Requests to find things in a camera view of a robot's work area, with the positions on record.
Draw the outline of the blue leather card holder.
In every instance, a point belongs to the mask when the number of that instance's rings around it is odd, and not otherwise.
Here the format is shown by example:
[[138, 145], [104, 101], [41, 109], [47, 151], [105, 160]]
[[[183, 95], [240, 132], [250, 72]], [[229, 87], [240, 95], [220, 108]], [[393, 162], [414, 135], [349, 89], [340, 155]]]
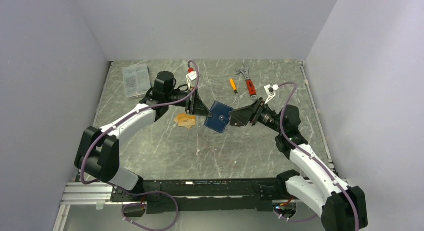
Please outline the blue leather card holder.
[[230, 112], [233, 110], [232, 107], [215, 101], [210, 109], [212, 117], [207, 117], [203, 125], [206, 128], [222, 134], [230, 123]]

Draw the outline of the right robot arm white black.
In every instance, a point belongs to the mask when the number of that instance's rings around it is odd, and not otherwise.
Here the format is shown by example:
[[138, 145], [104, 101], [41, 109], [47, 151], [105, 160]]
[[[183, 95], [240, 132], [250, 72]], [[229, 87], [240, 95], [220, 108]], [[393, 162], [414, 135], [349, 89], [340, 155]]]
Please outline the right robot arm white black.
[[306, 178], [295, 170], [277, 176], [276, 194], [293, 196], [307, 205], [326, 231], [360, 231], [369, 224], [366, 196], [359, 186], [350, 186], [338, 177], [313, 151], [302, 136], [300, 111], [287, 104], [280, 113], [270, 109], [262, 99], [229, 112], [232, 126], [260, 123], [276, 131], [276, 147], [297, 165]]

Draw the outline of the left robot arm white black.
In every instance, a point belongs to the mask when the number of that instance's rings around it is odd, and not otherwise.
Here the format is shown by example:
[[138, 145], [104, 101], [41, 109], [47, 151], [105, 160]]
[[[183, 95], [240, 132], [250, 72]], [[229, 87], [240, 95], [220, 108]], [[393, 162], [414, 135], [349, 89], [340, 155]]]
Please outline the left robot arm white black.
[[88, 127], [83, 132], [74, 165], [80, 175], [124, 189], [131, 201], [144, 194], [144, 179], [120, 165], [120, 147], [141, 129], [157, 122], [170, 106], [184, 107], [190, 115], [210, 118], [210, 109], [201, 100], [197, 86], [199, 74], [193, 68], [186, 75], [187, 90], [176, 88], [174, 74], [161, 71], [145, 98], [129, 113], [101, 128]]

